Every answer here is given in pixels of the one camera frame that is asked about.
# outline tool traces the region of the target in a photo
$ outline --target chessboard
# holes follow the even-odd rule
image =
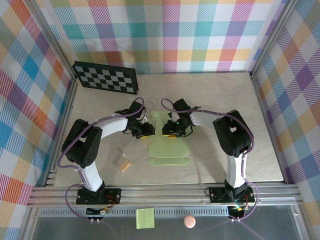
[[[129,67],[76,61],[73,68],[85,88],[137,95],[136,70]]]

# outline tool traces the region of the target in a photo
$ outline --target purple cable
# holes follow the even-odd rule
[[[243,180],[244,180],[246,183],[251,184],[251,185],[253,185],[253,186],[255,187],[255,189],[256,189],[256,200],[255,200],[255,203],[254,203],[254,205],[253,205],[252,210],[251,210],[247,215],[245,215],[245,216],[243,216],[243,217],[241,217],[241,218],[236,218],[236,217],[234,217],[234,216],[230,216],[230,217],[233,218],[233,219],[236,219],[236,220],[242,220],[242,219],[246,219],[247,217],[249,217],[249,216],[253,213],[253,211],[256,209],[257,203],[258,203],[258,199],[259,199],[259,190],[258,190],[257,185],[255,185],[253,182],[247,180],[247,179],[245,178],[245,176],[244,176],[245,157],[246,157],[246,155],[247,155],[248,153],[250,153],[250,152],[254,149],[254,147],[255,147],[255,140],[254,140],[254,136],[253,136],[252,132],[249,130],[249,128],[248,128],[243,122],[241,122],[238,118],[236,118],[236,117],[234,117],[234,116],[232,116],[232,115],[230,115],[230,114],[221,113],[221,112],[216,112],[216,111],[199,110],[199,109],[189,109],[189,110],[184,110],[184,111],[176,111],[176,110],[174,110],[174,109],[170,109],[170,108],[166,107],[166,106],[164,105],[164,101],[168,101],[169,103],[171,103],[172,106],[174,105],[174,103],[173,103],[171,100],[167,99],[167,98],[161,99],[161,105],[162,105],[162,107],[163,107],[164,109],[170,111],[170,112],[173,112],[173,113],[198,112],[198,113],[207,113],[207,114],[212,114],[212,115],[217,115],[217,116],[228,117],[228,118],[231,118],[232,120],[235,120],[238,124],[240,124],[240,126],[243,127],[243,129],[248,133],[248,135],[249,135],[249,137],[250,137],[250,139],[251,139],[251,143],[252,143],[252,144],[251,144],[250,149],[249,149],[248,151],[246,151],[246,152],[242,155],[242,161],[241,161],[241,176],[242,176]]]
[[[115,115],[115,116],[107,116],[107,117],[103,117],[91,124],[89,124],[71,143],[69,146],[67,146],[65,148],[65,150],[62,152],[61,156],[59,157],[58,159],[58,162],[57,162],[57,165],[59,168],[62,168],[62,169],[67,169],[67,168],[73,168],[73,169],[76,169],[77,172],[79,173],[80,175],[80,178],[81,178],[81,181],[82,183],[81,184],[73,184],[71,185],[66,191],[65,191],[65,195],[64,195],[64,199],[65,199],[65,203],[66,205],[68,206],[68,208],[70,209],[71,212],[73,212],[73,214],[75,214],[77,217],[79,218],[82,218],[82,219],[85,219],[85,220],[89,220],[88,218],[84,217],[84,216],[81,216],[80,214],[78,214],[75,210],[72,209],[72,207],[70,206],[69,202],[68,202],[68,192],[71,188],[73,187],[83,187],[85,184],[86,184],[86,180],[85,180],[85,177],[84,175],[82,174],[82,172],[79,171],[79,167],[75,166],[75,165],[61,165],[61,161],[62,161],[62,158],[64,157],[64,155],[66,155],[66,153],[69,151],[69,149],[81,138],[81,136],[86,132],[88,131],[89,128],[91,128],[92,126],[98,124],[98,123],[101,123],[101,122],[104,122],[106,120],[109,120],[109,119],[116,119],[116,118],[126,118],[126,117],[130,117],[130,116],[133,116],[133,115],[136,115],[138,114],[143,108],[144,108],[144,105],[145,105],[145,100],[142,98],[142,97],[137,97],[135,101],[137,100],[141,100],[142,101],[142,104],[141,104],[141,107],[139,108],[139,110],[133,112],[133,113],[130,113],[130,114],[125,114],[125,115]]]

